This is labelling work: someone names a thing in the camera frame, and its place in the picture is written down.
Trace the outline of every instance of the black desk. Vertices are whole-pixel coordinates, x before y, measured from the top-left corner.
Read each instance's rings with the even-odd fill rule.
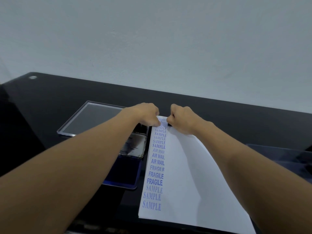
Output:
[[[30,76],[37,76],[37,78],[30,79]],[[4,116],[8,111],[2,111],[0,119],[10,121],[10,128],[13,128],[13,131],[10,129],[10,133],[11,135],[15,134],[11,138],[16,140],[25,138],[28,140],[27,143],[24,143],[23,153],[17,155],[20,156],[19,161],[27,160],[40,151],[65,140],[65,138],[57,134],[57,129],[87,100],[125,107],[141,102],[153,102],[159,107],[161,116],[170,114],[170,105],[172,103],[190,106],[199,116],[212,121],[216,126],[242,143],[311,150],[312,114],[308,113],[33,72],[5,83],[2,88],[6,91],[2,95],[8,94],[6,103],[14,103],[22,117],[16,116],[12,120],[12,118],[9,119],[8,116]],[[19,136],[17,138],[14,130],[21,127],[21,122],[18,122],[18,120],[25,120],[31,130],[29,130],[29,133],[26,133],[24,129],[23,133],[18,131]],[[12,162],[16,158],[11,156],[10,160]],[[154,233],[172,228],[172,231],[175,232],[196,230],[223,233],[205,228],[139,219],[138,207],[143,188],[145,164],[146,159],[142,166],[136,190],[128,191],[121,188],[101,186],[69,229],[79,231],[83,225],[87,224],[85,227],[91,229],[100,227],[101,230],[107,227],[115,227],[133,232]]]

